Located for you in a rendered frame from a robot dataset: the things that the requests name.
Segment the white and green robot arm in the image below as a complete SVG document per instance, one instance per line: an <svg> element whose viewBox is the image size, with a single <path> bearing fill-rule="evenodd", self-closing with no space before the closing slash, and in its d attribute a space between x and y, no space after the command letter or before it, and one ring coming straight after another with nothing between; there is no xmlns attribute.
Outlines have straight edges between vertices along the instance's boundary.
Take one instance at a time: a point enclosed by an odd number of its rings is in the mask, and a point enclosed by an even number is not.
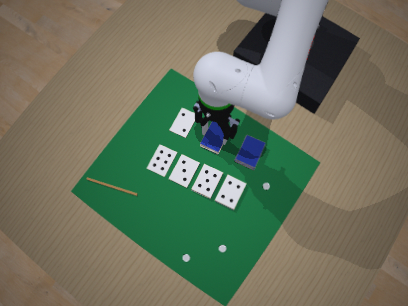
<svg viewBox="0 0 408 306"><path fill-rule="evenodd" d="M203 56L193 74L199 107L213 119L228 116L234 105L266 119L283 118L296 104L306 60L329 0L237 1L277 16L268 46L259 65L224 52Z"/></svg>

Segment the green felt mat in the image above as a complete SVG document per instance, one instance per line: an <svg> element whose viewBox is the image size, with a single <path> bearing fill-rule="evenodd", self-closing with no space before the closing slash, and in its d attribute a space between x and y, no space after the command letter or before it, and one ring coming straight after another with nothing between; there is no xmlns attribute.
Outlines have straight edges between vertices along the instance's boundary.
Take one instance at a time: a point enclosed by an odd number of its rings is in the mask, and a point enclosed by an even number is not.
<svg viewBox="0 0 408 306"><path fill-rule="evenodd" d="M186 138L170 130L193 113L195 83L170 69L120 128L72 193L166 266L226 306L288 216L320 162L234 107L234 139L219 154L200 147L201 123ZM246 137L265 142L254 170L235 162ZM159 145L177 154L165 177L147 169ZM169 180L181 155L200 162L188 187ZM223 175L211 199L191 190L203 165ZM246 187L234 210L215 198L227 175ZM116 186L132 195L92 181ZM263 184L269 183L268 190ZM219 246L226 251L220 252ZM189 261L183 255L190 256Z"/></svg>

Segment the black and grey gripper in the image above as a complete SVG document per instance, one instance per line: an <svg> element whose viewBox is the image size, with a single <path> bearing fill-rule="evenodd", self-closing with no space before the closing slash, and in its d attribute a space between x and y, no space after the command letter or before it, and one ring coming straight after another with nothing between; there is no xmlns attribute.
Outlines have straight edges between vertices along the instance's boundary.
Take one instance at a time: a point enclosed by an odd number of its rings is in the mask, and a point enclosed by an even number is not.
<svg viewBox="0 0 408 306"><path fill-rule="evenodd" d="M195 122L196 123L201 123L201 128L202 128L202 135L205 135L205 133L208 130L208 121L212 121L212 122L216 122L218 124L219 127L221 127L221 130L224 134L223 136L223 145L226 144L227 140L229 139L229 137L231 139L234 139L236 133L237 133L237 128L235 129L235 127L238 126L240 120L239 119L232 119L231 115L229 114L228 116L221 118L221 119L213 119L210 117L206 117L206 115L204 114L204 118L202 118L202 111L199 107L199 101L197 101L193 107L193 110L195 111ZM204 120L206 118L206 120ZM230 126L229 123L230 122ZM231 127L231 128L230 128ZM226 140L227 139L227 140ZM225 141L226 140L226 141Z"/></svg>

